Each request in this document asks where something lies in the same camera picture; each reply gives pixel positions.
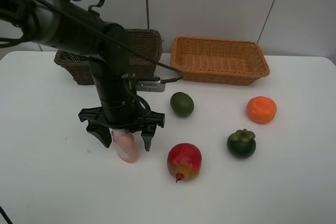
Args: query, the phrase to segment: red pomegranate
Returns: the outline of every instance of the red pomegranate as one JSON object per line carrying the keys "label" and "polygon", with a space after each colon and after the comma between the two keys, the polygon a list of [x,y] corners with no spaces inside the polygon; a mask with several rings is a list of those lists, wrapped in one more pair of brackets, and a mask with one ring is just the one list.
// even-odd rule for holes
{"label": "red pomegranate", "polygon": [[193,144],[175,145],[168,154],[167,167],[170,174],[180,180],[191,180],[198,176],[202,164],[200,150]]}

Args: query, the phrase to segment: black cable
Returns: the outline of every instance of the black cable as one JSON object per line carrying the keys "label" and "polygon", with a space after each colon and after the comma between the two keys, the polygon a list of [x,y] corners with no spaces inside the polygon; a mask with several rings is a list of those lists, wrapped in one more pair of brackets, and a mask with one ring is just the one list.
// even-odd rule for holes
{"label": "black cable", "polygon": [[74,18],[74,17],[71,16],[70,14],[63,12],[61,9],[55,7],[55,6],[52,5],[51,3],[49,3],[49,2],[47,2],[47,1],[45,1],[45,0],[35,0],[35,1],[37,1],[37,2],[39,2],[39,3],[41,3],[41,4],[45,5],[45,6],[47,6],[49,9],[53,10],[55,13],[58,13],[58,14],[60,14],[60,15],[63,15],[63,16],[65,16],[65,17],[69,18],[70,20],[72,20],[73,22],[76,22],[77,24],[81,25],[83,28],[85,28],[86,30],[92,32],[94,35],[100,37],[101,39],[103,39],[103,40],[105,40],[105,41],[107,41],[107,42],[114,43],[115,45],[121,47],[122,49],[124,49],[124,50],[126,50],[126,51],[128,51],[128,52],[134,54],[135,56],[137,56],[137,57],[139,57],[139,58],[141,58],[141,59],[144,59],[144,60],[146,60],[146,61],[148,61],[148,62],[150,62],[150,63],[152,63],[152,64],[156,64],[156,65],[158,65],[158,66],[160,66],[160,67],[163,67],[163,68],[172,70],[172,71],[177,72],[177,73],[179,74],[179,77],[172,78],[172,79],[167,79],[167,80],[161,80],[161,83],[176,82],[176,81],[178,81],[178,80],[181,80],[181,79],[184,77],[184,73],[183,73],[182,71],[180,71],[180,70],[178,70],[178,69],[175,69],[175,68],[173,68],[173,67],[170,67],[170,66],[168,66],[168,65],[165,65],[165,64],[163,64],[163,63],[160,63],[160,62],[158,62],[158,61],[156,61],[156,60],[152,60],[152,59],[150,59],[150,58],[148,58],[148,57],[146,57],[146,56],[143,56],[143,55],[141,55],[141,54],[135,52],[134,50],[132,50],[132,49],[129,48],[128,46],[125,46],[124,44],[122,44],[122,43],[120,43],[119,41],[117,41],[117,40],[115,40],[115,39],[113,39],[113,38],[107,36],[106,34],[100,32],[99,30],[97,30],[97,29],[95,29],[95,28],[93,28],[93,27],[91,27],[91,26],[88,26],[86,23],[82,22],[82,21],[79,20],[79,19]]}
{"label": "black cable", "polygon": [[7,214],[5,213],[5,211],[2,209],[2,207],[0,206],[0,214],[2,215],[2,217],[5,219],[5,221],[7,221],[8,224],[13,224],[11,219],[7,216]]}
{"label": "black cable", "polygon": [[146,102],[145,99],[143,99],[142,97],[140,97],[140,96],[138,96],[138,95],[136,95],[132,92],[132,90],[130,89],[129,83],[127,82],[127,77],[128,77],[127,74],[123,74],[121,76],[121,78],[124,81],[124,85],[125,85],[125,88],[126,88],[128,94],[131,97],[133,97],[138,103],[140,103],[141,108],[146,112],[147,115],[149,115],[152,112],[151,107],[149,106],[149,104]]}
{"label": "black cable", "polygon": [[[34,33],[35,34],[39,33],[40,24],[39,24],[38,17],[36,15],[36,13],[34,12],[31,3],[29,2],[29,0],[21,0],[21,1],[25,4],[29,14],[31,14],[31,16],[33,18],[34,27],[35,27]],[[28,32],[23,29],[23,35],[21,36],[21,38],[19,38],[19,39],[0,38],[0,41],[8,42],[6,44],[0,44],[0,48],[6,48],[6,47],[16,46],[16,45],[18,45],[20,43],[23,43],[23,42],[31,41],[31,39],[28,37]]]}

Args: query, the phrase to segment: orange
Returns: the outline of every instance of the orange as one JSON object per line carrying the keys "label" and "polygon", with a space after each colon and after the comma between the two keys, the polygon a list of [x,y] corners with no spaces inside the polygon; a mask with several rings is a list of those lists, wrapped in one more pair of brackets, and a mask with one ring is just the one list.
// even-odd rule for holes
{"label": "orange", "polygon": [[269,123],[277,113],[277,105],[268,97],[255,97],[248,102],[246,113],[256,123]]}

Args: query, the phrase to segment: wicker basket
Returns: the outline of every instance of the wicker basket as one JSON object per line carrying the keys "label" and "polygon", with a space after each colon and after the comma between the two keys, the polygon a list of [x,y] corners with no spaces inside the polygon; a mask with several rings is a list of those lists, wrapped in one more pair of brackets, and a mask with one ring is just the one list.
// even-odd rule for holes
{"label": "wicker basket", "polygon": [[[162,54],[162,39],[155,30],[126,29],[131,37],[132,49],[156,61]],[[93,78],[88,58],[65,51],[56,53],[54,62],[65,68],[79,85],[93,85]],[[130,55],[130,74],[137,76],[152,76],[156,65],[143,59]]]}
{"label": "wicker basket", "polygon": [[250,85],[269,75],[260,47],[251,41],[177,37],[171,65],[188,81]]}

